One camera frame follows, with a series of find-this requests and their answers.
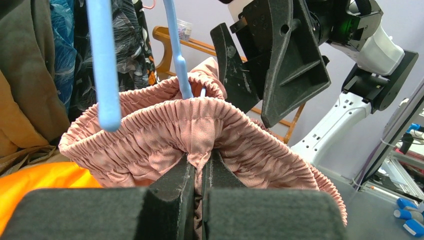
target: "blue handle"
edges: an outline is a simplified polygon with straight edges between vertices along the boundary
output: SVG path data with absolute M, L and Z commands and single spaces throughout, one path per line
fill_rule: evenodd
M 88 0 L 88 26 L 100 126 L 114 132 L 121 125 L 117 57 L 111 0 Z
M 406 133 L 409 134 L 412 130 L 417 130 L 419 131 L 421 128 L 421 126 L 419 124 L 416 123 L 412 123 L 409 127 L 408 130 L 406 130 Z
M 166 18 L 168 21 L 169 37 L 171 39 L 173 62 L 175 65 L 176 76 L 178 77 L 179 90 L 181 91 L 182 99 L 189 99 L 193 97 L 193 93 L 192 87 L 189 83 L 189 77 L 187 75 L 186 60 L 181 53 L 174 1 L 163 0 L 163 4 L 165 5 Z

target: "pink fabric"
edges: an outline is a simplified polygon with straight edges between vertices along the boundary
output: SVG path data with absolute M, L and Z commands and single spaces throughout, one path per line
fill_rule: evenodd
M 188 153 L 188 161 L 196 167 L 195 227 L 200 239 L 202 168 L 214 148 L 248 187 L 329 193 L 347 224 L 345 205 L 330 180 L 257 120 L 224 101 L 217 65 L 209 58 L 188 74 L 194 96 L 205 86 L 206 97 L 181 100 L 175 77 L 120 93 L 123 119 L 117 132 L 100 128 L 94 105 L 62 136 L 61 153 L 90 170 L 104 187 L 147 186 Z

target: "gray surface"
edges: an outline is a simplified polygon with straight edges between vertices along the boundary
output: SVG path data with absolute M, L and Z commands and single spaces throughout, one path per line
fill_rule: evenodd
M 347 235 L 349 240 L 408 240 L 417 239 L 402 227 L 404 220 L 393 216 L 396 199 L 383 198 L 372 190 L 356 192 L 349 185 L 331 178 L 347 208 Z

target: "wooden drying rack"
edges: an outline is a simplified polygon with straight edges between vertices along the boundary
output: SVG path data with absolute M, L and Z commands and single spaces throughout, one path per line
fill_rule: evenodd
M 164 26 L 156 26 L 153 29 L 152 36 L 154 39 L 160 41 L 163 44 L 163 48 L 164 48 L 162 60 L 156 66 L 156 72 L 158 77 L 160 79 L 167 79 L 169 76 L 175 76 L 176 74 L 170 70 L 171 62 L 173 60 L 173 53 L 172 53 L 171 39 L 170 39 L 168 28 Z M 189 48 L 196 49 L 200 52 L 203 52 L 212 56 L 217 56 L 217 54 L 215 53 L 214 46 L 209 45 L 207 43 L 204 43 L 192 38 L 190 38 L 188 41 L 180 41 L 180 42 L 182 45 L 187 46 Z M 247 61 L 245 57 L 241 57 L 241 60 L 243 62 Z M 296 123 L 298 122 L 299 116 L 301 115 L 304 107 L 305 107 L 305 103 L 302 104 L 297 109 L 297 112 L 294 115 L 294 118 L 292 121 L 287 121 L 284 119 L 279 121 L 279 124 L 285 127 L 288 127 L 288 131 L 284 137 L 274 134 L 278 137 L 280 141 L 284 142 L 285 144 L 289 142 L 290 137 L 292 136 L 293 130 L 295 129 Z M 252 108 L 251 111 L 259 115 L 262 113 L 262 111 L 256 107 Z

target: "orange garment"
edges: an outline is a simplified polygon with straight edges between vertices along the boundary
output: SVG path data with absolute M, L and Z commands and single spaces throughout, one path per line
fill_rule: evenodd
M 87 169 L 73 162 L 41 164 L 2 177 L 0 178 L 0 236 L 25 194 L 41 188 L 101 188 L 101 186 Z

